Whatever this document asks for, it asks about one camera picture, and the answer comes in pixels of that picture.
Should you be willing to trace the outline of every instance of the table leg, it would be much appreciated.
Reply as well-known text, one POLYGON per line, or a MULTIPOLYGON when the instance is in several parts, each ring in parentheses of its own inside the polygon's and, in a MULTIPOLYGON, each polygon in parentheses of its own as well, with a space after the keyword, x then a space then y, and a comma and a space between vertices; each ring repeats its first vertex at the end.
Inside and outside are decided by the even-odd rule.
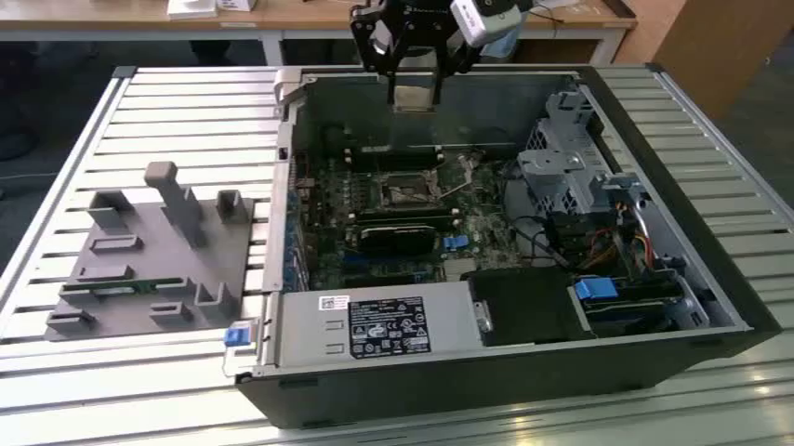
POLYGON ((284 54, 281 50, 282 33, 280 31, 264 32, 260 40, 266 64, 269 66, 284 65, 284 54))
POLYGON ((615 54, 617 53, 617 48, 620 47, 620 42, 623 42, 623 36, 625 35, 625 30, 615 29, 615 30, 604 30, 604 36, 597 42, 597 46, 595 47, 595 51, 592 51, 591 56, 591 64, 592 65, 609 65, 611 61, 615 59, 615 54))

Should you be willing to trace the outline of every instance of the blue tab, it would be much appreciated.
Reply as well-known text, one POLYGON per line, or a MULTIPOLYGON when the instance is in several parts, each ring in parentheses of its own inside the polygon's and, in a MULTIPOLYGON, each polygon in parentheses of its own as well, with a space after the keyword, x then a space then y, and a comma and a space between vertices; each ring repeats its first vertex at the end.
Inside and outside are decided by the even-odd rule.
POLYGON ((226 328, 222 336, 226 347, 242 347, 250 344, 250 328, 226 328))
POLYGON ((573 289, 579 300, 617 297, 615 283, 608 277, 587 277, 573 285, 573 289))

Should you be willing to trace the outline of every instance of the power supply label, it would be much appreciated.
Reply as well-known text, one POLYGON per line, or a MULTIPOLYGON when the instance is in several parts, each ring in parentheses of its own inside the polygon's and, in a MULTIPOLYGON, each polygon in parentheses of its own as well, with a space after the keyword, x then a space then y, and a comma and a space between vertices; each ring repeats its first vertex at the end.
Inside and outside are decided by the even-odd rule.
POLYGON ((349 354, 356 360, 430 351, 420 296, 349 302, 349 354))

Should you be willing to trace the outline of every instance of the cardboard box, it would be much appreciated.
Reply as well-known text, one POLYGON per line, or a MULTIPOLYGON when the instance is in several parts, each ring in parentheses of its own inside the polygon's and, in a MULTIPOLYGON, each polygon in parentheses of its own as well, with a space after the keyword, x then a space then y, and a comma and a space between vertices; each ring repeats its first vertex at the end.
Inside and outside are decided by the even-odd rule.
POLYGON ((226 11, 250 11, 256 0, 217 0, 218 9, 226 11))

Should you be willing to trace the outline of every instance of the white box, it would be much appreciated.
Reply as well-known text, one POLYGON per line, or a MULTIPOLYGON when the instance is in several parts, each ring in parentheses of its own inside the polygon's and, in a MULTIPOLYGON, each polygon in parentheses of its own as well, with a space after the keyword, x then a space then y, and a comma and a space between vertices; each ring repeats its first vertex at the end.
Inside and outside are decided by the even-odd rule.
POLYGON ((256 0, 217 0, 218 8, 226 11, 250 11, 256 0))
POLYGON ((167 0, 167 18, 202 19, 217 17, 214 0, 167 0))

